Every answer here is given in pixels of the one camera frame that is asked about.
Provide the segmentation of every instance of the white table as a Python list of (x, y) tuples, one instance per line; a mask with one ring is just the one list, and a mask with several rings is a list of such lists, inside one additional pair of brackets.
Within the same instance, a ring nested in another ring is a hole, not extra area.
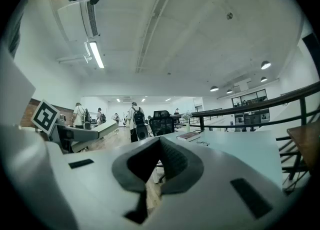
[[(185, 134), (183, 131), (164, 135), (179, 145), (186, 141), (177, 140), (177, 136)], [(282, 167), (276, 138), (271, 131), (255, 132), (222, 132), (205, 130), (189, 144), (197, 144), (197, 141), (209, 143), (209, 148), (220, 150), (233, 155), (248, 164), (256, 171), (273, 181), (282, 189)]]

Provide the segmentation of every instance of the black rubber pad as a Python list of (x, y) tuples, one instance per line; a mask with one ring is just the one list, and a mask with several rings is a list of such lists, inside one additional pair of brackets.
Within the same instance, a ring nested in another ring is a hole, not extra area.
[(71, 169), (75, 169), (75, 168), (79, 168), (88, 164), (92, 164), (94, 163), (93, 160), (91, 159), (85, 159), (85, 160), (80, 160), (80, 161), (75, 161), (75, 162), (71, 162), (69, 163), (69, 166)]
[(245, 179), (234, 179), (230, 183), (256, 219), (272, 210), (271, 205)]

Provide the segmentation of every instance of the red book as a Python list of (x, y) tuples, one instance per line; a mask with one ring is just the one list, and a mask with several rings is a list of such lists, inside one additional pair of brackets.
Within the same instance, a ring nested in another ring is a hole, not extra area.
[(188, 132), (186, 134), (183, 134), (183, 135), (176, 137), (177, 140), (184, 140), (184, 141), (188, 141), (188, 142), (195, 140), (195, 139), (198, 139), (198, 138), (200, 138), (200, 133), (196, 133), (196, 132)]

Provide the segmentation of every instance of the black pants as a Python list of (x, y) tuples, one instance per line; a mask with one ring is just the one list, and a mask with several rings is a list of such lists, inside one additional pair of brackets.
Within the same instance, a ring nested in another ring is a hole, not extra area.
[(131, 143), (138, 141), (136, 128), (130, 129)]

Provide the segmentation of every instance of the vase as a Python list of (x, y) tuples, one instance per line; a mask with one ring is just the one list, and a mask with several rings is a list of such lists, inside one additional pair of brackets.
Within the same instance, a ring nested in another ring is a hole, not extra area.
[(189, 124), (189, 122), (185, 126), (186, 126), (186, 132), (190, 132), (190, 124)]

